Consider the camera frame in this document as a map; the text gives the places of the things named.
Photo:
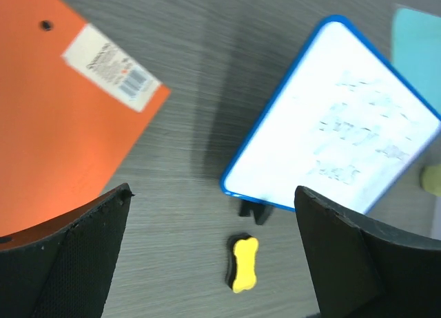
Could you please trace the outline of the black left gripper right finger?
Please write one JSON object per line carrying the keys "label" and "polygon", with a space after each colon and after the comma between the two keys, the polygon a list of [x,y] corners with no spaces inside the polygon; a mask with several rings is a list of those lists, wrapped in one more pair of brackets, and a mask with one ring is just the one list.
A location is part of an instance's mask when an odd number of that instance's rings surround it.
{"label": "black left gripper right finger", "polygon": [[440,241],[303,186],[296,219],[321,317],[439,317]]}

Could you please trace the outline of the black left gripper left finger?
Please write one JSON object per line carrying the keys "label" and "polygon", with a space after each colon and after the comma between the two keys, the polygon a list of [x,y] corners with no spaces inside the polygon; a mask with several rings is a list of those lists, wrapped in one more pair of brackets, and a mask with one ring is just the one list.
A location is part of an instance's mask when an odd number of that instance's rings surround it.
{"label": "black left gripper left finger", "polygon": [[123,183],[1,237],[1,316],[101,317],[133,195]]}

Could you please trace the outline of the yellow bone-shaped eraser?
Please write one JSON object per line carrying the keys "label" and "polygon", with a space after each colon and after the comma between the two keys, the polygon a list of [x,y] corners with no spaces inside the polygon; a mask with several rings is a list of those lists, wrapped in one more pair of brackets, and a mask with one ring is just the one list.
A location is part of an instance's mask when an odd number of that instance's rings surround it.
{"label": "yellow bone-shaped eraser", "polygon": [[257,284],[258,249],[258,239],[248,233],[233,235],[228,239],[228,266],[225,282],[233,293],[239,294],[251,290]]}

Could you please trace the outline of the blue-framed whiteboard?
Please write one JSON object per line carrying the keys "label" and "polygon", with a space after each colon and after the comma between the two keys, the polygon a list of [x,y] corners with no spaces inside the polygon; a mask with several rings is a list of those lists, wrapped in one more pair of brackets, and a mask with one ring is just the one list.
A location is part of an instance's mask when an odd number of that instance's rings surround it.
{"label": "blue-framed whiteboard", "polygon": [[220,188],[292,211],[304,186],[365,214],[439,133],[439,113],[348,18],[334,14],[301,47]]}

